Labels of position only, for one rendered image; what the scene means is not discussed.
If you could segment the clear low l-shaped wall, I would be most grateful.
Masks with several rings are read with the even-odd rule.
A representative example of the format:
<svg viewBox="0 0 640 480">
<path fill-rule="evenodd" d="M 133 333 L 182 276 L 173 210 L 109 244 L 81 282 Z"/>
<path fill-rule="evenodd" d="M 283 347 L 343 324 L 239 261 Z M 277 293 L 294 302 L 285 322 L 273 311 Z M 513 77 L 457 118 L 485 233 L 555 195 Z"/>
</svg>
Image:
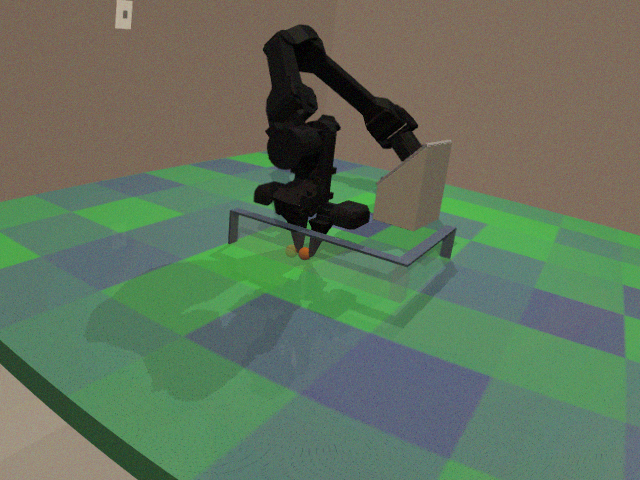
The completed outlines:
<svg viewBox="0 0 640 480">
<path fill-rule="evenodd" d="M 230 244 L 402 303 L 450 259 L 455 231 L 404 267 L 231 212 Z"/>
</svg>

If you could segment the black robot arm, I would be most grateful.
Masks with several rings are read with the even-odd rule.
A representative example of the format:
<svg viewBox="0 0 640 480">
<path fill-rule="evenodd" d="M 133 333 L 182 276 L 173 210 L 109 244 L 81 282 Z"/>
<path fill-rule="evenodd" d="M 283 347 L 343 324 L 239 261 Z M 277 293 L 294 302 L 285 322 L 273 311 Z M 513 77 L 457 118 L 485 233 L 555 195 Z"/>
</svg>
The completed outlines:
<svg viewBox="0 0 640 480">
<path fill-rule="evenodd" d="M 341 126 L 334 116 L 327 115 L 305 123 L 318 109 L 318 103 L 314 91 L 302 82 L 300 72 L 315 74 L 358 110 L 378 144 L 383 149 L 393 148 L 402 162 L 420 149 L 421 144 L 412 133 L 418 128 L 412 116 L 389 99 L 371 95 L 336 64 L 311 26 L 297 25 L 278 31 L 266 42 L 263 52 L 268 58 L 272 83 L 265 109 L 269 124 L 265 130 L 269 136 L 267 151 L 276 168 L 290 170 L 334 161 Z M 275 212 L 291 221 L 299 221 L 304 215 L 312 217 L 325 208 L 322 179 L 313 176 L 313 181 L 308 180 L 302 170 L 296 171 L 294 180 L 276 190 L 272 197 Z"/>
</svg>

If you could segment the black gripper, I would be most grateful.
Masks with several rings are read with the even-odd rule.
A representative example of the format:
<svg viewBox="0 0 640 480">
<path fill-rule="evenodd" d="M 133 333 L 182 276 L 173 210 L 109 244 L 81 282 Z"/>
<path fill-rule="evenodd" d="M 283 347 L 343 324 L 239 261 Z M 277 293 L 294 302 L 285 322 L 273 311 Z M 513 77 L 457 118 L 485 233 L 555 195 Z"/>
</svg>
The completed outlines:
<svg viewBox="0 0 640 480">
<path fill-rule="evenodd" d="M 316 213 L 316 218 L 308 220 L 307 215 L 299 221 L 291 221 L 283 216 L 287 223 L 307 228 L 307 222 L 311 226 L 311 230 L 327 234 L 330 228 L 335 225 L 349 230 L 354 230 L 360 226 L 369 223 L 370 210 L 367 205 L 354 201 L 344 201 L 339 204 L 329 202 L 333 199 L 334 192 L 330 192 L 332 174 L 336 173 L 337 168 L 331 164 L 307 164 L 297 168 L 293 168 L 290 172 L 304 171 L 304 178 L 313 181 L 313 176 L 322 179 L 325 190 L 325 208 Z M 254 202 L 262 205 L 269 205 L 273 202 L 272 194 L 282 187 L 284 183 L 272 181 L 259 185 L 255 190 Z"/>
</svg>

